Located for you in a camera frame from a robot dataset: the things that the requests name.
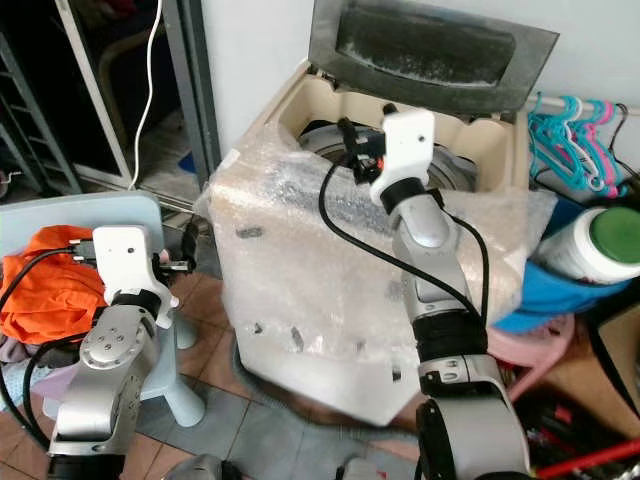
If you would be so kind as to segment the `grey door frame post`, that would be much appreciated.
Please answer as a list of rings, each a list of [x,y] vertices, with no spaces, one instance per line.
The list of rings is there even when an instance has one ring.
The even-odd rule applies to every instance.
[[[197,191],[202,192],[221,160],[204,0],[163,0],[163,17],[191,146]]]

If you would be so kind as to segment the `beige top-load washing machine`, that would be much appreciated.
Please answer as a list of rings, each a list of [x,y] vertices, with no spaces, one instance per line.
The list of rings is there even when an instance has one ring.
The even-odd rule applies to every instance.
[[[274,96],[253,116],[250,127],[228,154],[246,134],[271,122],[282,125],[300,143],[303,129],[314,122],[338,122],[348,116],[352,122],[378,127],[383,119],[384,101],[380,97],[335,90],[329,79],[305,69],[298,69],[291,78],[279,79],[275,88]],[[444,204],[484,238],[489,261],[481,260],[474,234],[463,233],[460,262],[472,296],[488,293],[489,323],[511,314],[518,306],[526,259],[547,224],[553,204],[549,195],[535,195],[529,189],[527,138],[522,124],[492,118],[463,122],[454,116],[435,116],[436,145],[466,157],[476,166],[474,187],[448,189]],[[333,232],[349,243],[356,238],[339,227],[333,227]]]

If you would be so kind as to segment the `grey metal shelf rack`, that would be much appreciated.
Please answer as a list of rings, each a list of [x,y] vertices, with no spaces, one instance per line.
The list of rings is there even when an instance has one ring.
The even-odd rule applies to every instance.
[[[6,110],[14,114],[20,137],[32,152],[33,161],[40,168],[46,186],[58,189],[63,195],[82,195],[81,179],[65,156],[58,136],[52,131],[49,119],[4,35],[0,38],[0,55],[1,74],[12,84],[18,97]]]

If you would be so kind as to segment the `pink plastic basin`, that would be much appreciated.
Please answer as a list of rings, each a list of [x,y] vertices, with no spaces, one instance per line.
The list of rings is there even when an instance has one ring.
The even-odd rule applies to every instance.
[[[522,376],[507,388],[508,397],[516,401],[564,357],[576,332],[576,317],[559,315],[547,324],[525,333],[504,332],[489,326],[489,353],[504,364],[527,367]]]

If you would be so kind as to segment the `brown cardboard box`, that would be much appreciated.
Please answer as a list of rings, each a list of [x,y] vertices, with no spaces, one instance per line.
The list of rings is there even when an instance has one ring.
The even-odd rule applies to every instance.
[[[600,300],[580,319],[605,379],[621,398],[622,413],[608,413],[608,419],[623,434],[640,436],[640,279]]]

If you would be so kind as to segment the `light blue plastic stool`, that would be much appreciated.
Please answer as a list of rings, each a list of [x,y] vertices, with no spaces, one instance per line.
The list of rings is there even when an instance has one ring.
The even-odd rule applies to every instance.
[[[151,193],[115,191],[42,198],[0,207],[0,246],[17,250],[41,227],[106,227],[138,225],[148,233],[148,247],[163,250],[161,209]],[[204,419],[205,402],[180,379],[179,349],[193,346],[195,330],[180,319],[173,296],[173,328],[155,323],[155,294],[119,294],[106,305],[79,347],[76,376],[58,401],[54,429],[56,447],[79,442],[106,442],[136,430],[142,402],[161,397],[175,422],[191,428]]]

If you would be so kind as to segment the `red stick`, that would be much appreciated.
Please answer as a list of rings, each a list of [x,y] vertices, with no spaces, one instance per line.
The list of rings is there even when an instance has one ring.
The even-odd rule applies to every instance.
[[[626,460],[628,457],[635,457],[637,454],[640,454],[640,438],[612,445],[612,447],[605,448],[603,451],[582,454],[582,456],[572,458],[572,460],[566,460],[554,463],[552,466],[538,468],[532,476],[539,480],[553,479],[553,477],[575,474],[577,471],[604,465],[604,463],[620,462],[621,460]]]

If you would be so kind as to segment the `orange garment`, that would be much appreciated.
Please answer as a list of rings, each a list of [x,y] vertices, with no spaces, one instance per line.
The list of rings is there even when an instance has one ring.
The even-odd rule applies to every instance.
[[[29,238],[26,248],[3,260],[3,288],[14,282],[20,269],[38,253],[88,239],[92,230],[72,225],[50,225]],[[0,312],[6,337],[35,346],[92,328],[97,308],[104,307],[104,283],[90,266],[77,264],[68,253],[42,260],[28,271]]]

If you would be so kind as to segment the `teal and pink clothes hangers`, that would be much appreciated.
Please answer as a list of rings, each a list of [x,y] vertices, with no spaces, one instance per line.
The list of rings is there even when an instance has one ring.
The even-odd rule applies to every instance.
[[[566,198],[640,195],[640,166],[628,165],[614,150],[631,118],[640,123],[640,111],[632,113],[622,102],[535,93],[525,109],[530,179]]]

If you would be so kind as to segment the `grey robot foot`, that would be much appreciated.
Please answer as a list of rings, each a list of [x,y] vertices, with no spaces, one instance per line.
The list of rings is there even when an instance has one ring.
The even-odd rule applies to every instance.
[[[189,460],[184,480],[244,480],[244,475],[228,460],[200,454]]]

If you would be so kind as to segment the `white jar with green lid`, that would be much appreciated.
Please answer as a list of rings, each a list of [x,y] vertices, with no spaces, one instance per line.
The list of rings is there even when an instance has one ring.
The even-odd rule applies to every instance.
[[[640,211],[591,207],[541,241],[532,259],[576,282],[628,282],[640,276]]]

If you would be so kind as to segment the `grey washing machine lid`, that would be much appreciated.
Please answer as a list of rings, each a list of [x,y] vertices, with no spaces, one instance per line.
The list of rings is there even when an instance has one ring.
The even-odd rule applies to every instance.
[[[348,90],[436,113],[513,113],[558,37],[413,0],[315,0],[308,61]]]

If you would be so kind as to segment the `pink laundry basket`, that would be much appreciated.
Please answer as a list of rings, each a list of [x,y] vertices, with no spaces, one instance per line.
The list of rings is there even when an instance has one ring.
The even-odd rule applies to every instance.
[[[1,372],[14,404],[22,402],[27,393],[59,401],[68,389],[70,380],[76,376],[79,347],[79,342],[73,342],[50,349],[33,366],[29,388],[24,390],[23,379],[38,346],[28,346],[4,335],[0,346]]]

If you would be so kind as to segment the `clear bubble wrap cover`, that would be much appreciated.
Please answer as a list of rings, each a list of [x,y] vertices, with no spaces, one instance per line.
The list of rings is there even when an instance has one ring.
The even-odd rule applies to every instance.
[[[402,273],[344,241],[384,252],[388,215],[340,169],[317,212],[328,164],[282,125],[260,125],[205,192],[242,365],[297,396],[385,426],[420,392]]]

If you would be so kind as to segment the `blue plastic basin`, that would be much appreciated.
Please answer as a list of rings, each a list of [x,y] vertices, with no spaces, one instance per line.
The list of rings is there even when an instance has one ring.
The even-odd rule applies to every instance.
[[[554,316],[577,314],[623,291],[628,282],[598,285],[564,278],[534,261],[526,262],[521,302],[516,310],[492,323],[509,333],[527,333],[548,323]]]

